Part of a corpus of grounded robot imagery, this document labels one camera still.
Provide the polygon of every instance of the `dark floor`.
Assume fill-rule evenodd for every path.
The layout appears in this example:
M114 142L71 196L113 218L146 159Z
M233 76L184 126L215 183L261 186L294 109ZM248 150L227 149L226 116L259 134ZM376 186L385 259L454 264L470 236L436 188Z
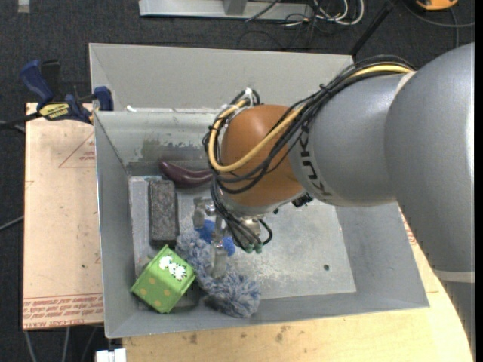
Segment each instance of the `dark floor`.
M387 0L365 0L364 19L355 26L320 23L321 30L314 31L309 47L308 31L301 31L293 41L293 27L285 29L268 22L140 18L138 1L30 0L30 13L19 14L18 0L0 0L0 120L22 116L24 103L36 100L18 78L23 64L32 59L59 59L62 91L72 92L76 85L80 94L86 94L90 90L90 42L347 54ZM474 21L475 0L460 0L454 13L459 23ZM426 18L453 23L449 12L427 14ZM456 31L434 26L398 4L358 58L395 54L421 67L454 48L456 41L475 41L475 27ZM23 171L24 135L17 130L0 130L0 226L23 215ZM22 243L21 223L0 232L0 360L5 361L29 360L20 323ZM91 332L92 327L72 328L67 360L80 360ZM102 333L99 329L94 334L92 349L106 347ZM61 359L64 334L64 329L31 333L39 362Z

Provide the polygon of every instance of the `gray eraser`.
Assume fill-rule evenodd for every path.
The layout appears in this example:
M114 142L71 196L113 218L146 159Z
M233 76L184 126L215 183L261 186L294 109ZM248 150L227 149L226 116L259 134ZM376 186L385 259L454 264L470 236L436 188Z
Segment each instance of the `gray eraser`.
M180 233L178 205L174 183L167 180L149 182L149 242L154 247L176 246Z

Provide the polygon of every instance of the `yellow cable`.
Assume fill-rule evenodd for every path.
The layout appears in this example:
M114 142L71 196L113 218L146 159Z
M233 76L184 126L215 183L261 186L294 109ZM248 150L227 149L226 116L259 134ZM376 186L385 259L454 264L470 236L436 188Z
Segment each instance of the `yellow cable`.
M351 76L349 76L349 78L354 78L363 74L370 74L372 72L394 72L395 74L408 74L409 72L412 72L412 70L403 66L372 66L353 73Z
M402 66L391 66L391 65L382 65L382 66L372 66L368 67L366 69L362 69L361 71L357 71L354 74L350 75L348 78L354 78L356 76L364 75L364 74L370 74L372 72L394 72L396 74L406 74L411 72L411 69L408 69L406 67ZM241 105L236 104L237 107L242 107L245 103L242 103ZM261 149L263 149L266 144L275 137L287 124L292 122L295 117L299 115L299 113L305 108L305 104L299 107L297 110L292 112L279 126L277 126L275 129L273 129L270 133L268 133L263 140L261 140L258 145L252 148L246 155L244 155L242 158L240 158L237 162L234 162L233 164L230 165L220 165L217 163L217 160L214 157L214 141L216 138L216 131L211 130L210 133L210 140L208 143L208 159L210 161L210 165L219 172L226 173L226 172L231 172L234 170L239 169L243 165L246 165ZM227 115L230 115L232 112L234 112L236 109L235 108L230 108L226 110L222 115L220 115L220 118L224 118ZM218 121L215 122L213 129L217 129L218 126L220 126L221 120L219 119Z
M292 112L284 121L277 126L275 129L273 129L270 133L268 133L263 140L261 140L258 145L256 145L252 150L250 150L246 155L244 155L242 158L240 158L237 162L231 164L231 165L219 165L216 160L214 159L214 139L215 139L215 130L211 131L210 134L210 141L208 144L208 157L210 159L210 164L211 166L219 171L219 172L231 172L233 170L239 169L243 165L247 164L261 149L263 149L270 140L273 139L275 135L280 133L280 131L287 126L290 122L292 122L295 117L299 115L299 113L303 110L305 106L301 106L299 109L295 110Z

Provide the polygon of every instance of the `green die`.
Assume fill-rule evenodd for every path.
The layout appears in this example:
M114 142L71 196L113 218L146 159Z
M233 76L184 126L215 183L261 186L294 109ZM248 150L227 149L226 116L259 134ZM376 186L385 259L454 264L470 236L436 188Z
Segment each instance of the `green die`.
M193 268L167 245L145 267L131 288L158 312L169 312L195 280Z

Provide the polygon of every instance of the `yellow label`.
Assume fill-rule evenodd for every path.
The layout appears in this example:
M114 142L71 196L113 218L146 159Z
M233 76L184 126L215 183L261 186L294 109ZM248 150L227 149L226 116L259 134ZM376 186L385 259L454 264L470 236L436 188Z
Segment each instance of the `yellow label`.
M59 118L61 115L67 115L69 114L69 110L67 109L62 109L59 110L58 112L52 112L51 114L47 115L50 119L55 119Z
M63 110L65 110L64 114L67 114L69 112L68 108L68 103L49 103L48 105L42 107L38 112L40 112L42 116L47 117L48 115L52 116L55 112L60 112Z

